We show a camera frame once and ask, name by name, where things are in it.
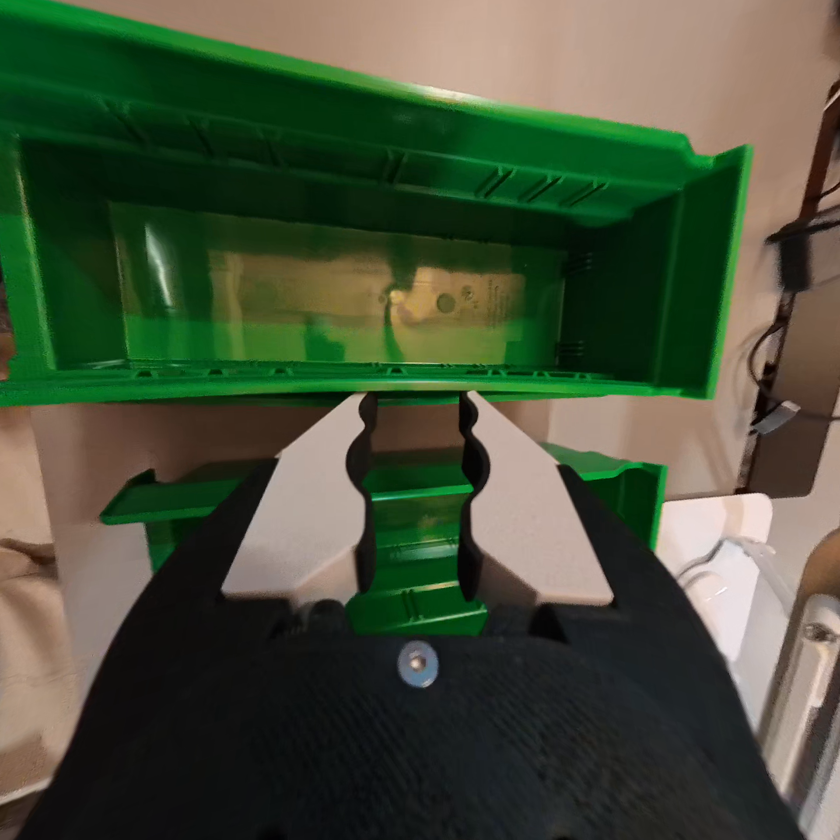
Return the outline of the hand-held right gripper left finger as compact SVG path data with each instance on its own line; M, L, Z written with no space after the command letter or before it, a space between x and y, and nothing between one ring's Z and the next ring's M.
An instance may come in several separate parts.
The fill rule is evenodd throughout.
M226 597L346 603L375 577L364 487L378 401L357 392L281 450L222 585Z

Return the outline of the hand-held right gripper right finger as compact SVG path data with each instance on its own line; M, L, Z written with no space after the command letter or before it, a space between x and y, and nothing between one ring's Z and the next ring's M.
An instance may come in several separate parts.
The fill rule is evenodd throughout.
M459 397L459 587L488 607L608 606L613 590L560 463L477 392Z

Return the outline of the green plastic bin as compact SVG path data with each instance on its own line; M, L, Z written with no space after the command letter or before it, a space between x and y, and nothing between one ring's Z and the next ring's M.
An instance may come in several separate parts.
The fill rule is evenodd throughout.
M2 405L710 399L750 165L2 2Z
M571 466L651 549L665 501L666 465L613 458L556 444L542 447ZM374 506L377 562L371 589L347 605L357 634L476 636L487 608L457 580L460 509L471 492L460 447L373 455L364 485ZM129 479L101 511L107 526L143 525L150 567L174 549L264 460L229 460L163 482L153 469Z

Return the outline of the grey plug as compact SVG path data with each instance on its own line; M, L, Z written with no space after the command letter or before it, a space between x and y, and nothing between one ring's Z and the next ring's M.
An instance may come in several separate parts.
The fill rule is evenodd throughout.
M801 407L794 402L777 403L752 422L750 431L760 437L772 434L796 418L800 411Z

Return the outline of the black power adapter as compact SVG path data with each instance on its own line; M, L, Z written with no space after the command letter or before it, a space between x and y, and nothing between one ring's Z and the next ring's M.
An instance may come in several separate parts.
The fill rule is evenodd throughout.
M785 292L801 293L839 280L838 217L798 219L767 237L765 244L776 248Z

